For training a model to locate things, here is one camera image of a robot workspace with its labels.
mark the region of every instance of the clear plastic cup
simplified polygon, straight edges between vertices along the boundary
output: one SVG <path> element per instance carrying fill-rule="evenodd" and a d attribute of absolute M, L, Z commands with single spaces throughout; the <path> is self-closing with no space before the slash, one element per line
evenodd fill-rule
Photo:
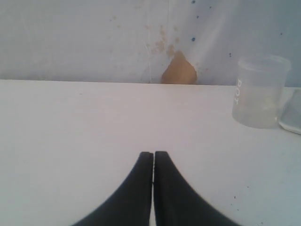
<path fill-rule="evenodd" d="M 291 62 L 279 56 L 241 57 L 232 116 L 253 128 L 269 128 L 277 122 L 278 104 Z"/>

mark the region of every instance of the white table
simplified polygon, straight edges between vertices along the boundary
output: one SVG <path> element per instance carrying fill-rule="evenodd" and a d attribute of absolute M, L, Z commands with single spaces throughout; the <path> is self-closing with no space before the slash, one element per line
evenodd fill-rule
<path fill-rule="evenodd" d="M 156 150 L 243 226 L 301 225 L 301 136 L 234 121 L 234 91 L 0 81 L 0 225 L 71 225 Z"/>

